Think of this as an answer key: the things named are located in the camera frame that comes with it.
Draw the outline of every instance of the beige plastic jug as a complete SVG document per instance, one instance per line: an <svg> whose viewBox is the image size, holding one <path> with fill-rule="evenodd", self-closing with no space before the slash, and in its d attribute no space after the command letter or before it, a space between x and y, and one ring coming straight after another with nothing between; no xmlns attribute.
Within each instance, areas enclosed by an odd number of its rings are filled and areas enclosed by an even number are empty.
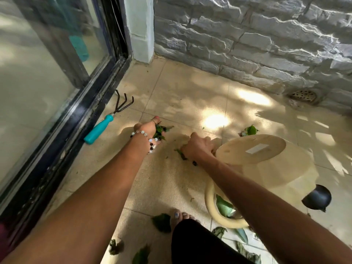
<svg viewBox="0 0 352 264"><path fill-rule="evenodd" d="M319 176L306 151L274 135L257 134L233 139L220 146L215 156L295 207L315 189ZM243 218L223 217L215 206L216 194L230 202L209 178L205 204L213 219L227 228L248 226Z"/></svg>

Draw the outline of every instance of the glass pane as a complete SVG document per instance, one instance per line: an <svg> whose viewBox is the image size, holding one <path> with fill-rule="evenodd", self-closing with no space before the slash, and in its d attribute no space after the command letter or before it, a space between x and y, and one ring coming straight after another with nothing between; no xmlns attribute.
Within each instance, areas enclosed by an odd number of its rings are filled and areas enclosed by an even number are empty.
<svg viewBox="0 0 352 264"><path fill-rule="evenodd" d="M91 74L108 54L102 28L92 0L48 0L69 31L69 39Z"/></svg>
<svg viewBox="0 0 352 264"><path fill-rule="evenodd" d="M2 2L7 13L0 12L0 189L78 93L17 6Z"/></svg>

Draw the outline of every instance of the teal handle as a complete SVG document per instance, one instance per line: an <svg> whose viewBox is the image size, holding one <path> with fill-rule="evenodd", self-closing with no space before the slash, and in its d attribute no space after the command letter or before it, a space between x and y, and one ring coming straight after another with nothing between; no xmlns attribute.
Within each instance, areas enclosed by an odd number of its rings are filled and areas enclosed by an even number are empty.
<svg viewBox="0 0 352 264"><path fill-rule="evenodd" d="M113 121L114 118L112 115L106 115L105 119L98 123L91 131L90 133L87 134L87 136L84 138L84 141L87 144L92 144L94 141L99 137L100 134L103 133L103 131L106 129L108 124Z"/></svg>

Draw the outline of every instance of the floor drain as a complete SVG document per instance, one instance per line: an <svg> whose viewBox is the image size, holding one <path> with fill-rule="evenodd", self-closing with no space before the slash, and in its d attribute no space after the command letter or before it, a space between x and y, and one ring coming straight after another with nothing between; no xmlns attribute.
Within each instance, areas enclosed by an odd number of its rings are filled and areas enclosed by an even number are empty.
<svg viewBox="0 0 352 264"><path fill-rule="evenodd" d="M310 90L300 90L291 93L289 97L302 102L312 103L316 99L316 93Z"/></svg>

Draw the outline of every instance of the black ladle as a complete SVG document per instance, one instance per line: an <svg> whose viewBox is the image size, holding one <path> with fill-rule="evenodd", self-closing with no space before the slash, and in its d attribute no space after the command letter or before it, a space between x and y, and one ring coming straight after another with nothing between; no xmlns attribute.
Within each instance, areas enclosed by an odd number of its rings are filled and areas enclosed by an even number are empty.
<svg viewBox="0 0 352 264"><path fill-rule="evenodd" d="M317 184L315 189L302 199L302 203L307 208L326 212L326 207L331 203L331 199L330 191L325 186Z"/></svg>

